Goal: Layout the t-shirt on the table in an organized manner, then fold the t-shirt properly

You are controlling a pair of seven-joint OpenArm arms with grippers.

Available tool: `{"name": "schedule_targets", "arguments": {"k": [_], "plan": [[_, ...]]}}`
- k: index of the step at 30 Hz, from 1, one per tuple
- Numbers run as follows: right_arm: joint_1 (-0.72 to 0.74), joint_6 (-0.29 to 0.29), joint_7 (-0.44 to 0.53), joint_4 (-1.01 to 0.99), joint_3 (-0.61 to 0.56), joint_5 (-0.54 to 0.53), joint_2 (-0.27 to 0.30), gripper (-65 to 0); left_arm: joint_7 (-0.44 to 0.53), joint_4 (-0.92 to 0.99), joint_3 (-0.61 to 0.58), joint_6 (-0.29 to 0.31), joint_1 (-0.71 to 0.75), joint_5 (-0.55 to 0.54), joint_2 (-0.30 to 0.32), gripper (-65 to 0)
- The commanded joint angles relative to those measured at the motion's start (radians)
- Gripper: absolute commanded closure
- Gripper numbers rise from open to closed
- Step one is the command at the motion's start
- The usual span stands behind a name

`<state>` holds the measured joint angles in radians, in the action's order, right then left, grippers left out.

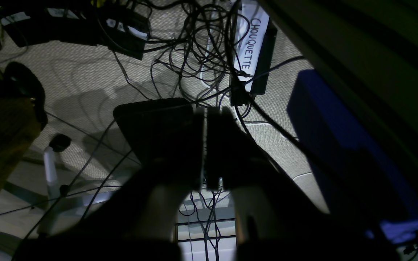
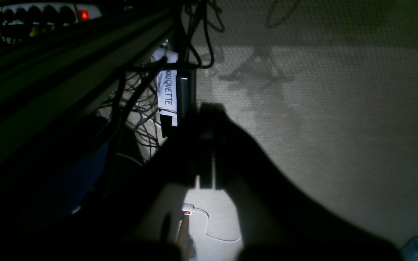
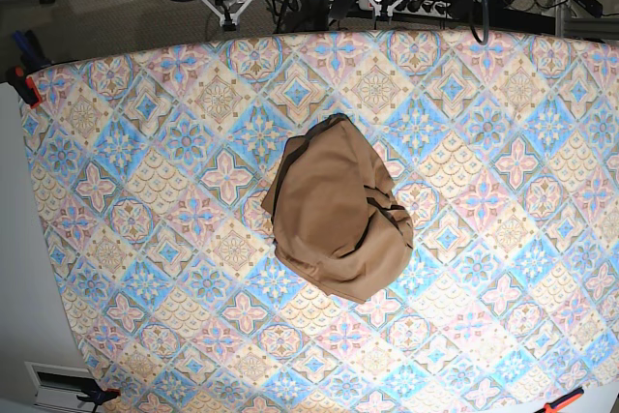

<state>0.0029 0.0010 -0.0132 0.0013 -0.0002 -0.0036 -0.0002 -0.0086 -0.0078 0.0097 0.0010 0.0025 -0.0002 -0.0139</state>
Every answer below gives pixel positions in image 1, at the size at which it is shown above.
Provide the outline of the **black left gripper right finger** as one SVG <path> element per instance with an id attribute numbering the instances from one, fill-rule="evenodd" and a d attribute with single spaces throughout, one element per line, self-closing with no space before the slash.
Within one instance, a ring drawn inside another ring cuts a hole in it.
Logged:
<path id="1" fill-rule="evenodd" d="M 261 183 L 277 173 L 267 154 L 234 122 L 230 109 L 208 109 L 207 187 L 226 190 Z"/>

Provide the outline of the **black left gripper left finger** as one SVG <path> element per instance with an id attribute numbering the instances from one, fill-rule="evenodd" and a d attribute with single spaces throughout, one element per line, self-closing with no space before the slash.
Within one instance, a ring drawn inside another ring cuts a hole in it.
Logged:
<path id="1" fill-rule="evenodd" d="M 114 108 L 118 128 L 142 168 L 159 170 L 159 179 L 201 184 L 204 114 L 183 98 L 147 100 Z"/>

